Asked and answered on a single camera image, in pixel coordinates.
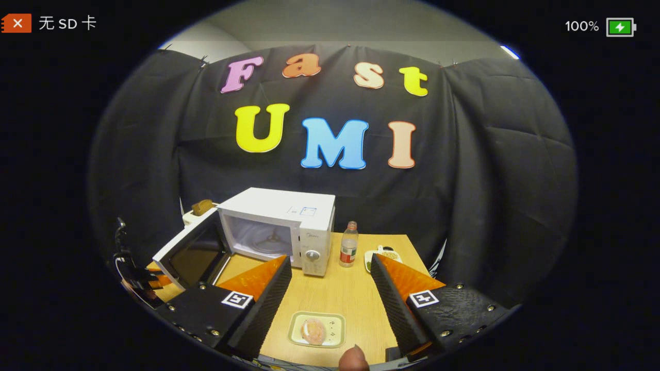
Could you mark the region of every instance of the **ceiling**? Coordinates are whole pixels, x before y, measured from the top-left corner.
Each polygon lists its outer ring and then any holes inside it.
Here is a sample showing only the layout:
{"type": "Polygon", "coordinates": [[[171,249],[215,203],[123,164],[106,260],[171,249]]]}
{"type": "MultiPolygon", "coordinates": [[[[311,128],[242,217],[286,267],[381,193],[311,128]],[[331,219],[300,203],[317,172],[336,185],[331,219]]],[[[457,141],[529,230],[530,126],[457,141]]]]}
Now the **ceiling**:
{"type": "Polygon", "coordinates": [[[474,26],[416,0],[247,0],[206,19],[251,50],[347,44],[450,65],[510,56],[474,26]]]}

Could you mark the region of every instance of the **microwave window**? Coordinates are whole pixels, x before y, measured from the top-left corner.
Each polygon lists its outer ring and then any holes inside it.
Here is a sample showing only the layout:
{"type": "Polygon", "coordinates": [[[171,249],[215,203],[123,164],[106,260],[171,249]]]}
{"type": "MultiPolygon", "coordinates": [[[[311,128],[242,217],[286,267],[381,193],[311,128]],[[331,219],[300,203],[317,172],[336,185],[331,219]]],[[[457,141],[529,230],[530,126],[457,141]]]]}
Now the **microwave window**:
{"type": "Polygon", "coordinates": [[[207,268],[224,250],[216,226],[209,226],[170,259],[179,277],[187,283],[203,281],[207,268]]]}

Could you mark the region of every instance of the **light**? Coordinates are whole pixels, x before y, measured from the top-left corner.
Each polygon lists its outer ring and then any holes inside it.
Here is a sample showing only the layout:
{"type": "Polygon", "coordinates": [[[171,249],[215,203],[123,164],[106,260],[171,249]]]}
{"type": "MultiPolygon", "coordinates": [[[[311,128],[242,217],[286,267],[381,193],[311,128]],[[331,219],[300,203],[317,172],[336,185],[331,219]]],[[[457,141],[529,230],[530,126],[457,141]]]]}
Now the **light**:
{"type": "Polygon", "coordinates": [[[504,51],[506,51],[511,56],[511,58],[520,59],[520,58],[518,58],[518,56],[514,52],[511,51],[511,49],[505,47],[504,45],[500,46],[500,48],[502,48],[504,51]]]}

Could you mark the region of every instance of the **black curtain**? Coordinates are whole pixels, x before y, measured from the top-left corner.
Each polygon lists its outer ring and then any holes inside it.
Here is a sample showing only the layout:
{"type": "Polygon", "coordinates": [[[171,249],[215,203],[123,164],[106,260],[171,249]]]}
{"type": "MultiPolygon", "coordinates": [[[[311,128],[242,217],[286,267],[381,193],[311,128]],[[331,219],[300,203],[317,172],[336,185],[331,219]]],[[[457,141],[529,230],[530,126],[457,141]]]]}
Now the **black curtain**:
{"type": "Polygon", "coordinates": [[[564,120],[543,84],[519,61],[480,59],[441,67],[359,46],[290,46],[253,51],[200,68],[175,51],[158,51],[111,103],[92,151],[90,206],[97,236],[112,241],[113,222],[129,226],[136,263],[146,265],[183,228],[202,199],[222,202],[248,187],[337,196],[335,231],[349,220],[367,234],[407,234],[430,267],[448,238],[441,281],[463,281],[511,306],[552,267],[572,222],[576,160],[564,120]],[[286,60],[319,56],[321,71],[284,78],[286,60]],[[244,87],[221,94],[228,65],[261,56],[244,87]],[[379,89],[358,86],[354,66],[382,67],[379,89]],[[400,68],[427,76],[426,96],[404,87],[400,68]],[[284,103],[277,148],[248,153],[236,142],[242,106],[259,106],[255,137],[268,135],[269,104],[284,103]],[[323,118],[334,135],[366,121],[366,167],[303,168],[302,121],[323,118]],[[407,121],[415,166],[388,166],[393,134],[407,121]]]}

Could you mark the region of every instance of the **bottle label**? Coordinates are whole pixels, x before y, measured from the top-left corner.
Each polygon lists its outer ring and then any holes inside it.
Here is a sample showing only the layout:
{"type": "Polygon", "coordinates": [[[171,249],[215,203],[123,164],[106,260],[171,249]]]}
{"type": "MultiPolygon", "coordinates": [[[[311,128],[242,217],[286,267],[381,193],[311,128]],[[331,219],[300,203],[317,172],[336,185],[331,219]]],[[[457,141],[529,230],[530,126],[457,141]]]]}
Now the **bottle label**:
{"type": "Polygon", "coordinates": [[[355,254],[357,251],[357,248],[347,248],[342,246],[341,252],[339,254],[339,260],[343,261],[344,263],[352,263],[355,260],[355,254]]]}

